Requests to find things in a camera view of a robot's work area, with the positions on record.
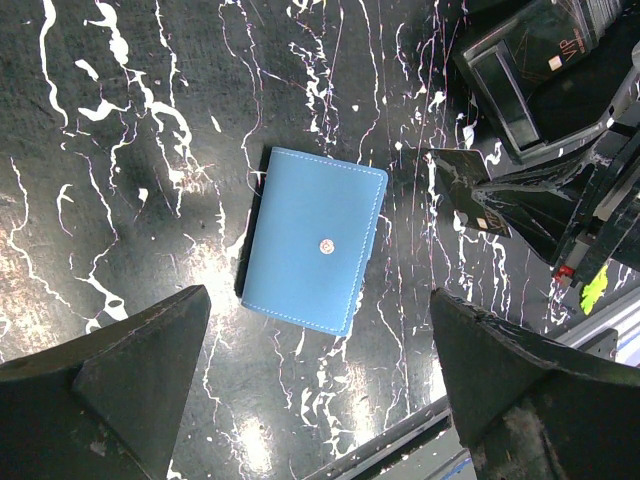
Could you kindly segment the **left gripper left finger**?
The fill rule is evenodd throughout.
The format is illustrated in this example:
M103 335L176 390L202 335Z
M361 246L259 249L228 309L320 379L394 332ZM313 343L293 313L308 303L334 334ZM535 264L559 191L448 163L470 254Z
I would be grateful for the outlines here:
M210 315L202 285L1 366L4 479L166 477Z

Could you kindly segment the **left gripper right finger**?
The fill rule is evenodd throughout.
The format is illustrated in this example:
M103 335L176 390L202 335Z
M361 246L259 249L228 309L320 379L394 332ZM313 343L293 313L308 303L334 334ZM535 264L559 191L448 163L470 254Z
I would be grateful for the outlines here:
M460 443L480 479L636 479L639 371L443 288L430 315Z

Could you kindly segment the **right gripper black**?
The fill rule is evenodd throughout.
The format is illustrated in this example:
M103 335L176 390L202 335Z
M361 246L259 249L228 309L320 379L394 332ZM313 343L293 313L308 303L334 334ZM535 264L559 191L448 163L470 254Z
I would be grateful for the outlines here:
M628 57L629 72L594 140L472 190L472 198L505 220L542 261L555 263L556 280L572 287L591 282L609 260L639 269L638 45ZM547 192L560 197L496 198Z

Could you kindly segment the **black VIP credit card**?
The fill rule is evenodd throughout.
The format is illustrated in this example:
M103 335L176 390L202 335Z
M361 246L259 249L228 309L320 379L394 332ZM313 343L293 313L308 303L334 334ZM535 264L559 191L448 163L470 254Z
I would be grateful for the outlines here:
M490 180L482 154L475 149L432 149L430 154L463 225L479 232L510 238L508 224L472 197L476 186Z

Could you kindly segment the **blue card holder wallet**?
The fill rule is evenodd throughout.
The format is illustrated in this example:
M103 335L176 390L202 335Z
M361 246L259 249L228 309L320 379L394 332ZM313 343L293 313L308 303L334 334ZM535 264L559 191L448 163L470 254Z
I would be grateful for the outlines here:
M242 305L319 332L346 335L387 182L381 169L273 148Z

